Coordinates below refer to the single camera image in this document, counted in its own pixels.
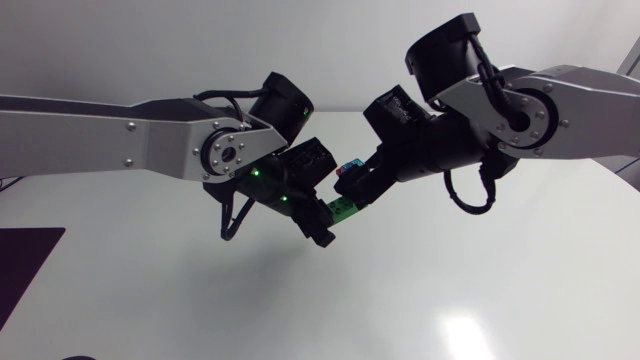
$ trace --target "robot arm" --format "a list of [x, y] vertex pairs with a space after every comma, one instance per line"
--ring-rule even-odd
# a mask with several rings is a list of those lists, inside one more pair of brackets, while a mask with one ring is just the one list
[[[365, 110], [382, 143], [336, 184], [358, 209], [396, 181], [443, 172], [454, 202], [482, 214], [495, 201], [495, 180], [518, 159], [640, 155], [640, 82], [574, 66], [500, 71], [484, 53], [479, 32], [475, 16], [463, 14], [407, 53], [425, 101], [442, 114], [429, 114], [399, 86]], [[476, 207], [457, 197], [451, 170], [477, 162], [488, 196]]]
[[[202, 182], [222, 204], [225, 240], [257, 201], [325, 247], [335, 238], [329, 227], [396, 182], [442, 172], [454, 202], [482, 214], [495, 201], [495, 181], [521, 158], [639, 155], [640, 82], [573, 66], [498, 70], [479, 32], [474, 15], [463, 14], [409, 49], [409, 71], [439, 113], [400, 86], [376, 99], [364, 116], [381, 143], [365, 162], [338, 169], [342, 197], [329, 204], [314, 188], [336, 168], [331, 153], [315, 138], [288, 149], [313, 105], [275, 73], [255, 91], [207, 91], [132, 107], [0, 96], [0, 178], [147, 169]], [[234, 109], [203, 103], [211, 97], [227, 98]], [[238, 97], [257, 98], [248, 114]], [[483, 206], [465, 204], [453, 189], [451, 171], [474, 163], [481, 163], [487, 190]], [[233, 219], [235, 192], [249, 199]]]

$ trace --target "white wall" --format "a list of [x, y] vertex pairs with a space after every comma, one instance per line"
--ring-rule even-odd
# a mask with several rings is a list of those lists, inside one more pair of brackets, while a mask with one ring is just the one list
[[406, 50], [469, 11], [496, 64], [533, 69], [616, 70], [640, 34], [622, 0], [3, 0], [0, 93], [128, 104], [276, 70], [320, 110], [362, 110], [396, 83], [420, 99]]

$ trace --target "white table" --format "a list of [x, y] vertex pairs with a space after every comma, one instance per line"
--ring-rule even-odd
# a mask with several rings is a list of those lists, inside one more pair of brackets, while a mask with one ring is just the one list
[[[311, 136], [339, 163], [378, 143], [358, 113], [315, 114]], [[484, 198], [475, 166], [454, 182]], [[262, 206], [224, 242], [198, 183], [30, 177], [0, 195], [0, 227], [67, 233], [0, 358], [638, 359], [638, 214], [638, 192], [591, 160], [529, 160], [487, 215], [436, 175], [395, 185], [322, 249]]]

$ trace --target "blue component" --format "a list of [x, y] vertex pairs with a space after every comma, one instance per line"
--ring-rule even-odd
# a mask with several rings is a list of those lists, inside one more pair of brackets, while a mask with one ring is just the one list
[[340, 175], [342, 175], [342, 173], [344, 173], [345, 171], [349, 170], [353, 166], [364, 166], [364, 163], [362, 161], [360, 161], [360, 159], [354, 159], [354, 160], [342, 165], [338, 170], [336, 170], [336, 174], [338, 174], [338, 176], [340, 176]]

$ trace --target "cable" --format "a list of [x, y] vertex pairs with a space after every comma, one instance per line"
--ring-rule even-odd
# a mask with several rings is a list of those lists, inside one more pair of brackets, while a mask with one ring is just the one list
[[200, 94], [193, 95], [193, 98], [200, 101], [205, 101], [213, 98], [225, 98], [229, 100], [231, 105], [236, 111], [236, 118], [242, 121], [242, 110], [240, 110], [240, 105], [235, 100], [237, 99], [248, 99], [260, 97], [262, 95], [266, 95], [269, 93], [269, 89], [262, 88], [257, 90], [248, 90], [248, 91], [236, 91], [236, 90], [207, 90], [203, 91]]
[[255, 200], [249, 198], [247, 199], [247, 202], [244, 203], [244, 206], [242, 207], [242, 209], [240, 209], [240, 212], [238, 213], [238, 216], [236, 216], [235, 219], [232, 219], [232, 215], [233, 215], [233, 198], [231, 198], [231, 200], [229, 202], [226, 203], [222, 203], [222, 221], [221, 221], [221, 229], [220, 229], [220, 237], [222, 237], [224, 240], [231, 240], [236, 232], [238, 232], [238, 229], [240, 228], [240, 224], [242, 224], [242, 220], [244, 220], [245, 216], [247, 216], [247, 214], [249, 213], [249, 210], [251, 210], [251, 207], [253, 206], [253, 204], [255, 204]]
[[20, 181], [22, 179], [24, 179], [24, 176], [17, 177], [15, 179], [13, 179], [10, 183], [8, 183], [6, 186], [2, 186], [2, 184], [3, 184], [2, 180], [3, 179], [0, 179], [0, 192], [7, 190], [8, 188], [12, 187], [13, 185], [15, 185], [18, 181]]
[[507, 94], [504, 92], [504, 78], [502, 77], [500, 70], [491, 64], [489, 57], [484, 52], [484, 49], [480, 44], [480, 40], [478, 40], [476, 35], [472, 34], [469, 36], [469, 41], [471, 42], [471, 46], [473, 47], [476, 55], [480, 59], [480, 63], [477, 67], [478, 75], [480, 76], [482, 87], [487, 94], [489, 102], [500, 115], [507, 119], [511, 128], [519, 128], [519, 117], [516, 115], [516, 111], [513, 110], [513, 106], [511, 105]]
[[493, 203], [496, 202], [495, 179], [488, 176], [482, 176], [482, 171], [480, 172], [480, 174], [482, 177], [482, 185], [484, 186], [484, 189], [487, 191], [487, 202], [483, 206], [472, 206], [460, 200], [460, 198], [458, 197], [458, 194], [453, 189], [453, 182], [451, 181], [451, 170], [445, 170], [444, 172], [444, 184], [447, 187], [449, 196], [451, 197], [453, 202], [456, 203], [456, 205], [458, 205], [460, 209], [472, 215], [482, 215], [486, 213], [487, 211], [491, 210]]
[[618, 170], [615, 172], [615, 174], [619, 174], [621, 173], [624, 169], [628, 168], [629, 166], [635, 164], [636, 162], [638, 162], [638, 160], [640, 160], [640, 158], [633, 160], [632, 162], [628, 163], [627, 165], [623, 166], [622, 169]]
[[236, 99], [247, 99], [247, 98], [255, 98], [260, 97], [262, 95], [266, 95], [269, 93], [269, 89], [262, 88], [258, 90], [249, 90], [249, 91], [236, 91], [236, 90], [207, 90], [203, 91], [200, 94], [193, 95], [193, 98], [196, 100], [204, 101], [216, 97], [232, 97]]

